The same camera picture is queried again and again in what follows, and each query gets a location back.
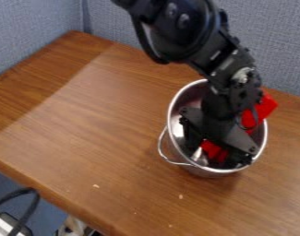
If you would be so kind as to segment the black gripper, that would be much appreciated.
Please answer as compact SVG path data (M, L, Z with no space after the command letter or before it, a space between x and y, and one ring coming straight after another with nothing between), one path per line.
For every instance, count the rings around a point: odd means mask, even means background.
M179 106L185 150L193 154L203 141L211 140L228 152L223 164L225 170L249 165L260 148L239 124L243 114L225 118L212 116L203 97L192 94L179 97Z

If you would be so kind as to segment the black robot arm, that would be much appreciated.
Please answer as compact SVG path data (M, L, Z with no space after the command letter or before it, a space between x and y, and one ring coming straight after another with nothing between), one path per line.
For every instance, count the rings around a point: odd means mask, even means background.
M208 140L229 151L212 165L248 165L259 153L243 125L243 113L261 103L261 75L255 59L229 33L227 11L213 0L110 0L130 15L140 44L161 65L189 65L207 79L197 108L181 109L185 145L192 151Z

